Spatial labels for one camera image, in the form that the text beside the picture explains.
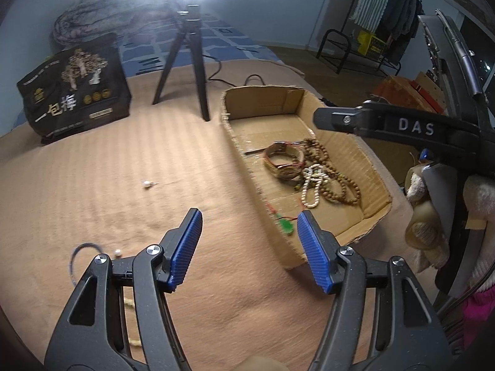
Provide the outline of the pearl earring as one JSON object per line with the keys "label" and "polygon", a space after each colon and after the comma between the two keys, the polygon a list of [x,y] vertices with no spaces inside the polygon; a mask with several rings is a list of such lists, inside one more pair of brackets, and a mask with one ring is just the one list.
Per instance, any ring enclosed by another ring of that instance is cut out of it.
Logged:
{"label": "pearl earring", "polygon": [[150,181],[150,180],[146,180],[143,182],[143,187],[145,189],[151,189],[153,188],[154,186],[156,186],[158,183],[157,182],[153,182],[153,181]]}

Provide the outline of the yellow box on rack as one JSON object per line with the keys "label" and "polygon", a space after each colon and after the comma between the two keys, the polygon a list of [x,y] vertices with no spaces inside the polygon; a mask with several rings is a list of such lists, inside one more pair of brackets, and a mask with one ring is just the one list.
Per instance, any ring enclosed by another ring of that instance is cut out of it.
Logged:
{"label": "yellow box on rack", "polygon": [[380,56],[386,48],[386,43],[377,38],[373,33],[361,30],[357,36],[359,46],[357,52],[364,56]]}

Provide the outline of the black metal clothes rack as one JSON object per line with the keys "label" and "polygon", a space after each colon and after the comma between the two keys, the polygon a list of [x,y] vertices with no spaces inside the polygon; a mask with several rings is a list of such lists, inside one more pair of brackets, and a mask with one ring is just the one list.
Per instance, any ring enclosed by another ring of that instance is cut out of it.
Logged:
{"label": "black metal clothes rack", "polygon": [[316,57],[336,74],[344,69],[399,73],[422,14],[421,0],[329,0]]}

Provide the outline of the black snack bag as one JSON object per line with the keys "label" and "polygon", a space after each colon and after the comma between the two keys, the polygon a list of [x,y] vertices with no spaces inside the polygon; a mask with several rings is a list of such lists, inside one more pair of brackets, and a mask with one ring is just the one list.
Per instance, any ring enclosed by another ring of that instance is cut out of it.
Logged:
{"label": "black snack bag", "polygon": [[60,51],[17,83],[28,124],[46,145],[130,114],[117,35]]}

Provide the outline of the folded patterned quilt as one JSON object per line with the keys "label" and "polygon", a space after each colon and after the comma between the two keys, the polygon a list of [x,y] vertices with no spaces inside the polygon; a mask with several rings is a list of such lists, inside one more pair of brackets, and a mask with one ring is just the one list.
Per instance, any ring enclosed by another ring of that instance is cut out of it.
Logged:
{"label": "folded patterned quilt", "polygon": [[54,42],[65,48],[104,34],[125,34],[149,22],[173,19],[185,0],[80,0],[55,19]]}

